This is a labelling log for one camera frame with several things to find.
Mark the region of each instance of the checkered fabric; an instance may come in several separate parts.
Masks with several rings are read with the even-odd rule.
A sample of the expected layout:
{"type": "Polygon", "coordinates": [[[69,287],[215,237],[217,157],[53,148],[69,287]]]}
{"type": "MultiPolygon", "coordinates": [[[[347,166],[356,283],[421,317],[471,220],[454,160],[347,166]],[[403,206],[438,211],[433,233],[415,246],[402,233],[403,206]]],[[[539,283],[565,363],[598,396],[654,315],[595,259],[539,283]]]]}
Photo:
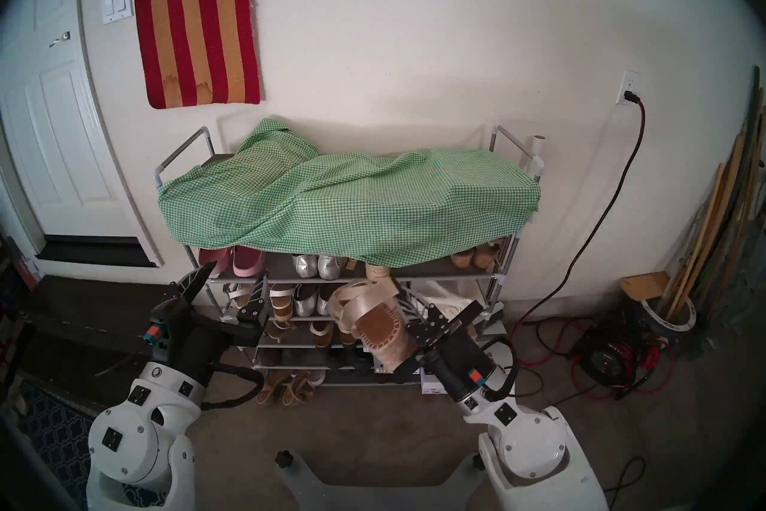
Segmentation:
{"type": "Polygon", "coordinates": [[[492,152],[319,155],[263,119],[231,158],[164,184],[159,208],[182,244],[400,267],[515,233],[539,198],[531,177],[492,152]]]}

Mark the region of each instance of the door knob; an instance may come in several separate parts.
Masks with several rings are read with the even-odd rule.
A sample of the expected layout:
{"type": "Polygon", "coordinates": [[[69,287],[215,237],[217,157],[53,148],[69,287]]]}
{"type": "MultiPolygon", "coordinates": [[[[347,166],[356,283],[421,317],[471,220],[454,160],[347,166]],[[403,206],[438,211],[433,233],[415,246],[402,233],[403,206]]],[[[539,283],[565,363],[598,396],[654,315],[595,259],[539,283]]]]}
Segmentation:
{"type": "Polygon", "coordinates": [[[63,43],[64,41],[69,40],[69,31],[62,34],[59,38],[53,39],[49,44],[48,47],[53,47],[56,43],[63,43]]]}

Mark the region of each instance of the white wall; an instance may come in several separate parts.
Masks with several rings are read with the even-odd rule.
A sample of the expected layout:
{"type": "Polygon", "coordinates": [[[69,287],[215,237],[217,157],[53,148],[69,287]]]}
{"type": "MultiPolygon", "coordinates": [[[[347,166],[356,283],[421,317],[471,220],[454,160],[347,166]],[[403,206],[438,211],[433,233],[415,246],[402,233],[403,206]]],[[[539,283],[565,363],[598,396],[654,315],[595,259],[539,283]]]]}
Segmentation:
{"type": "MultiPolygon", "coordinates": [[[[167,282],[188,269],[157,209],[152,169],[200,125],[217,149],[233,149],[262,117],[279,116],[320,151],[381,154],[486,148],[501,123],[548,137],[540,212],[503,293],[543,296],[635,143],[638,109],[614,105],[633,69],[647,106],[643,146],[561,295],[605,292],[664,264],[728,155],[752,66],[766,65],[743,0],[255,0],[263,103],[157,111],[145,98],[135,18],[105,26],[99,0],[82,2],[110,139],[165,260],[160,270],[103,269],[118,280],[167,282]]],[[[192,152],[170,176],[200,162],[204,144],[192,152]]]]}

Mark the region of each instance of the door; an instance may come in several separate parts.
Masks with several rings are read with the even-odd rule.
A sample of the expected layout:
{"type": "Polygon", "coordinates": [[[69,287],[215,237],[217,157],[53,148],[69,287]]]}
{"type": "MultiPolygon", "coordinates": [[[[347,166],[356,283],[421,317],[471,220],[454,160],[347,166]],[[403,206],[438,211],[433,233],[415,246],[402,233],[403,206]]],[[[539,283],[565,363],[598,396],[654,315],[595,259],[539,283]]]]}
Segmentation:
{"type": "Polygon", "coordinates": [[[0,17],[0,114],[46,235],[134,237],[86,77],[77,0],[10,0],[0,17]]]}

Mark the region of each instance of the wall hanging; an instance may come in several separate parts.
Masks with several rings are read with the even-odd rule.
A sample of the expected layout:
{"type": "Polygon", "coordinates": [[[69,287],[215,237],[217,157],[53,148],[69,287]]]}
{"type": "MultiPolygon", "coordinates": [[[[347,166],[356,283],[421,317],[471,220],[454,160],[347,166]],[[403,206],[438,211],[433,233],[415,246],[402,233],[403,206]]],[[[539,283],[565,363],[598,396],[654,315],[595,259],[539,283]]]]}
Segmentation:
{"type": "Polygon", "coordinates": [[[250,0],[136,0],[149,104],[258,104],[250,14],[250,0]]]}

